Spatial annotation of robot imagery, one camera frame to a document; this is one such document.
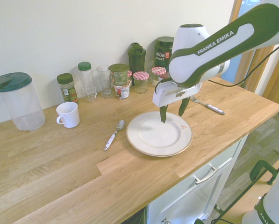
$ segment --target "mug handle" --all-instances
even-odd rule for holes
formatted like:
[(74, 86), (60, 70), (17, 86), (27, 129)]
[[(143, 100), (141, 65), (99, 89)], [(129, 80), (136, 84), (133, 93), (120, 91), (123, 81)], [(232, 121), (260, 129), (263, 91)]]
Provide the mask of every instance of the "mug handle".
[(60, 122), (60, 119), (61, 118), (63, 118), (62, 116), (58, 116), (57, 118), (56, 118), (56, 122), (58, 123), (58, 124), (60, 124), (60, 125), (64, 125), (65, 124), (65, 122)]

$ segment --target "utensil handle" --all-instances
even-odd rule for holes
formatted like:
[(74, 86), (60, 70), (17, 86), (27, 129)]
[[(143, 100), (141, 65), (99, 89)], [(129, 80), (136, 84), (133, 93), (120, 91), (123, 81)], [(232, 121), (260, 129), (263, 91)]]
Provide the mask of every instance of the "utensil handle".
[(212, 106), (210, 104), (206, 104), (206, 106), (207, 106), (207, 108), (211, 109), (212, 111), (215, 111), (215, 112), (217, 112), (217, 113), (219, 113), (221, 115), (225, 115), (225, 112), (220, 110), (220, 109), (218, 109), (217, 107), (214, 107), (214, 106)]
[(106, 146), (104, 148), (105, 151), (107, 151), (111, 145), (111, 143), (113, 142), (114, 138), (116, 136), (116, 132), (114, 134), (111, 135), (110, 139), (108, 140), (108, 142), (106, 143)]

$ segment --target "cabinet door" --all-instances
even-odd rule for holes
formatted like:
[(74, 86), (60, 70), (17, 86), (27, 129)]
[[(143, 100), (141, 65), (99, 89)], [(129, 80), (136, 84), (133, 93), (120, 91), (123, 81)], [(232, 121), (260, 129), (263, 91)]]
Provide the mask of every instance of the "cabinet door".
[(171, 224), (193, 224), (197, 218), (203, 218), (207, 214), (205, 211), (209, 206), (211, 197), (219, 185), (219, 181), (223, 179), (230, 163), (221, 167), (211, 178), (200, 184), (196, 184), (196, 180), (189, 191), (170, 207), (162, 211), (157, 221), (153, 224), (161, 224), (166, 218)]

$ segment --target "green bottle cap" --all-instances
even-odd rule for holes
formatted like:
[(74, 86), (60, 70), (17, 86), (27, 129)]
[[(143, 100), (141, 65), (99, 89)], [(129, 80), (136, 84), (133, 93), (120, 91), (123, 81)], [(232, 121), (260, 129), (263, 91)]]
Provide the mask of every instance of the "green bottle cap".
[(128, 50), (129, 57), (145, 57), (145, 49), (139, 43), (132, 43), (132, 47)]
[(124, 72), (129, 70), (129, 66), (127, 64), (113, 64), (108, 69), (112, 72)]
[(61, 85), (69, 84), (73, 81), (73, 76), (70, 73), (64, 73), (57, 76), (57, 82)]
[(92, 68), (91, 64), (89, 62), (81, 62), (78, 64), (78, 69), (80, 71), (87, 71)]
[(8, 73), (0, 76), (0, 92), (18, 90), (31, 83), (32, 78), (23, 72)]
[(160, 44), (161, 46), (172, 46), (174, 38), (171, 36), (161, 36), (158, 37), (156, 43)]

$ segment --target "jar label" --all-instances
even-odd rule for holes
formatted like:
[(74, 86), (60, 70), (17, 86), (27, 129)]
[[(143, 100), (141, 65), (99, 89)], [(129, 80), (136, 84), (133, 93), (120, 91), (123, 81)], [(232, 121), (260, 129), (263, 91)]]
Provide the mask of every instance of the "jar label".
[(75, 102), (78, 103), (77, 93), (75, 86), (69, 89), (61, 89), (61, 93), (63, 95), (65, 102)]
[(167, 68), (169, 60), (171, 58), (171, 52), (155, 52), (155, 67), (164, 67)]
[(114, 85), (125, 85), (128, 79), (128, 71), (111, 72), (112, 82)]

